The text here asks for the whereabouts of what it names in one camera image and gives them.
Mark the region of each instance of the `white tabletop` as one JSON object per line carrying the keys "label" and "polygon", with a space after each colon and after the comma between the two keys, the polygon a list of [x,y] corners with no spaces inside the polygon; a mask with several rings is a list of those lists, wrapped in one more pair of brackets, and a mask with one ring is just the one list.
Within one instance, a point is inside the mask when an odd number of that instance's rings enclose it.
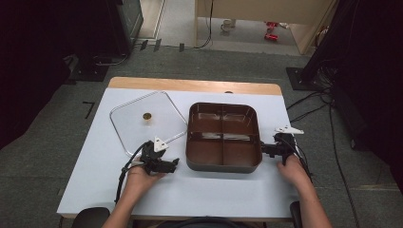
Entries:
{"label": "white tabletop", "polygon": [[[154,90],[107,88],[71,174],[57,213],[74,218],[90,207],[114,208],[121,169],[129,157],[109,119],[110,111]],[[184,118],[197,102],[250,105],[258,113],[260,139],[274,143],[275,128],[290,125],[282,96],[166,91]],[[230,219],[290,218],[297,191],[276,168],[281,158],[263,154],[251,174],[198,172],[186,164],[186,137],[169,144],[165,161],[180,158],[168,174],[141,199],[132,215],[146,219],[215,216]]]}

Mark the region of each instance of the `gray carpet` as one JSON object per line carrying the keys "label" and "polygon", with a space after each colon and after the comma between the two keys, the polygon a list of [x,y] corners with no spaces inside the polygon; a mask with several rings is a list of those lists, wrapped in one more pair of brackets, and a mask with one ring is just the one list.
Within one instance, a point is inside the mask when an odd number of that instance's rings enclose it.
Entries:
{"label": "gray carpet", "polygon": [[[28,132],[0,151],[0,227],[58,227],[60,189],[67,186],[96,108],[108,81],[115,76],[215,80],[278,84],[287,105],[309,92],[294,91],[286,67],[304,67],[308,57],[215,50],[136,48],[129,59],[112,66],[102,83],[62,85]],[[89,104],[96,105],[88,119]],[[290,120],[319,107],[316,97],[293,107]],[[333,109],[336,147],[352,192],[361,227],[401,227],[403,198],[388,166],[371,152],[350,149],[343,121]],[[355,219],[332,145],[329,108],[293,124],[305,131],[297,142],[305,151],[323,206],[335,227],[355,227]],[[65,219],[63,227],[70,227]],[[270,222],[269,227],[293,227]]]}

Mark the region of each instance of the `red object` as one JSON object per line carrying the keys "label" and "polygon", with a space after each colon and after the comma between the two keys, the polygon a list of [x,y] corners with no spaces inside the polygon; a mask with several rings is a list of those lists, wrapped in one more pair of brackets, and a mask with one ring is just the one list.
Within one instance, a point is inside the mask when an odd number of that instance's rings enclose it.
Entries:
{"label": "red object", "polygon": [[267,31],[273,30],[277,25],[277,22],[266,22]]}
{"label": "red object", "polygon": [[265,39],[265,40],[276,41],[276,40],[278,39],[278,36],[273,35],[273,34],[266,33],[266,34],[264,35],[264,39]]}

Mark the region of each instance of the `forearm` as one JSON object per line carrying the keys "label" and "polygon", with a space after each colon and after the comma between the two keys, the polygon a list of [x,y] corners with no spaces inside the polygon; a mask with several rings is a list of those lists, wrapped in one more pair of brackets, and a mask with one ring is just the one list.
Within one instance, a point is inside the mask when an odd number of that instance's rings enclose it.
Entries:
{"label": "forearm", "polygon": [[307,182],[299,186],[297,190],[299,193],[299,206],[303,227],[332,227],[317,197],[317,191],[314,186],[310,182]]}
{"label": "forearm", "polygon": [[140,197],[141,194],[129,196],[123,193],[103,228],[125,228],[130,219],[134,205],[137,203]]}

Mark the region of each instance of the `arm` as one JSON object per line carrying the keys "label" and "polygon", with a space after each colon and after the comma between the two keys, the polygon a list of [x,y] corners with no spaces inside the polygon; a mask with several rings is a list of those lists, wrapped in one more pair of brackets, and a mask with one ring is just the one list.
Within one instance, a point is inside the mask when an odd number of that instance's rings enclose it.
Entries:
{"label": "arm", "polygon": [[125,228],[134,205],[139,201],[142,195],[163,176],[164,174],[149,176],[140,166],[130,168],[127,172],[125,190],[103,228]]}
{"label": "arm", "polygon": [[303,227],[332,227],[317,197],[315,187],[306,175],[297,156],[288,157],[286,165],[278,162],[278,170],[298,191]]}

